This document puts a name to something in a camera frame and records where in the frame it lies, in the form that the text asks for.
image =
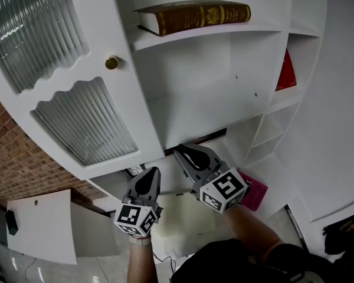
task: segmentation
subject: book spine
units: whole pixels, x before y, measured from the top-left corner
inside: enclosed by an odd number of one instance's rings
[[[169,35],[211,25],[248,22],[251,12],[246,4],[204,5],[159,11],[156,17],[159,34]]]

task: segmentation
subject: brown book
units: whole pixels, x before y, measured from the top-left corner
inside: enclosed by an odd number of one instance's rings
[[[137,9],[140,28],[169,35],[210,25],[248,22],[247,4],[223,0],[191,0]]]

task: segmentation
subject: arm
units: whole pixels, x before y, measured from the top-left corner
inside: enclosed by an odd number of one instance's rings
[[[127,283],[157,283],[155,262],[153,260],[152,243],[136,245],[130,243],[130,263],[127,272]]]
[[[241,205],[234,205],[224,215],[246,250],[262,263],[265,263],[273,248],[283,243],[271,228],[253,217]]]

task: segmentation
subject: tiled floor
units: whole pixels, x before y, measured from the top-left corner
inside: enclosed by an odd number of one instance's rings
[[[268,219],[267,225],[273,228],[283,241],[300,245],[299,238],[284,209]],[[0,266],[8,283],[125,283],[129,260],[128,238],[118,231],[116,231],[115,238],[120,252],[119,256],[78,258],[77,265],[58,264],[40,259],[35,261],[32,257],[0,246]],[[185,260],[186,258],[178,259],[177,268]],[[156,269],[159,282],[168,283],[172,275],[170,263],[157,264]]]

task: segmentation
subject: ribbed glass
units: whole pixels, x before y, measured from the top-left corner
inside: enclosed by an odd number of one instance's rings
[[[72,0],[0,0],[0,59],[17,92],[88,51]]]
[[[100,77],[57,92],[32,114],[85,166],[138,150]]]

